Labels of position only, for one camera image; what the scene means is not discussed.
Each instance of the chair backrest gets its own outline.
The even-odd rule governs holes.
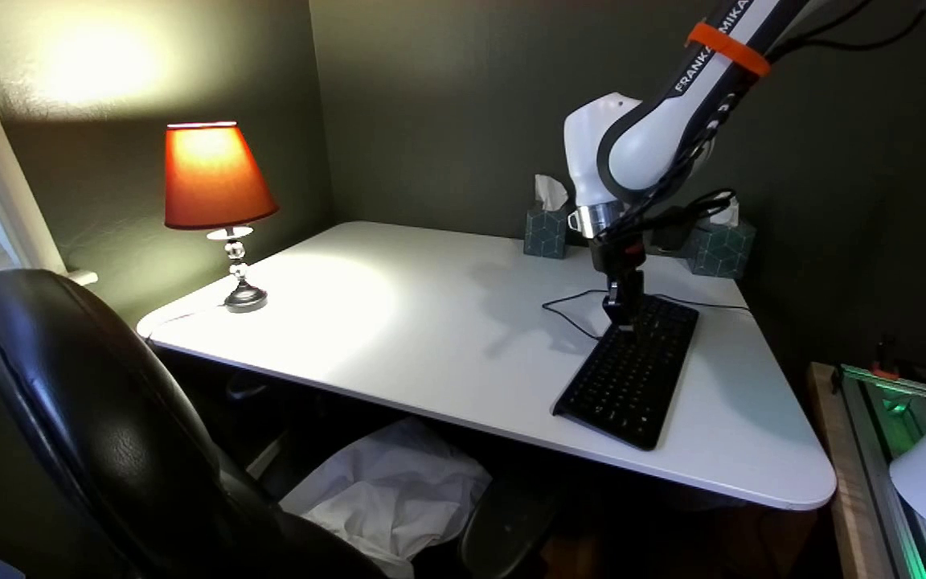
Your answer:
[[[372,568],[268,503],[145,341],[66,278],[0,273],[0,397],[57,486],[145,575]]]

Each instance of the white cloth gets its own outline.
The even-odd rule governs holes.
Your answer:
[[[413,579],[413,557],[453,539],[484,486],[475,460],[405,419],[327,458],[280,507],[356,547],[387,575]]]

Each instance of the lamp shade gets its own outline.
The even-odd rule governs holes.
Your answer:
[[[227,229],[275,212],[236,123],[173,123],[163,139],[167,229]]]

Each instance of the black office chair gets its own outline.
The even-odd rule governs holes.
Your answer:
[[[27,440],[141,575],[377,575],[262,493],[185,393],[92,293],[49,269],[0,273],[0,397]],[[473,575],[523,568],[553,493],[491,481],[458,542]]]

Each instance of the table lamp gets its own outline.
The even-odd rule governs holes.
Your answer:
[[[227,269],[238,280],[225,300],[233,312],[252,312],[268,293],[244,280],[244,221],[275,212],[268,181],[236,123],[171,123],[163,139],[167,229],[215,229]]]

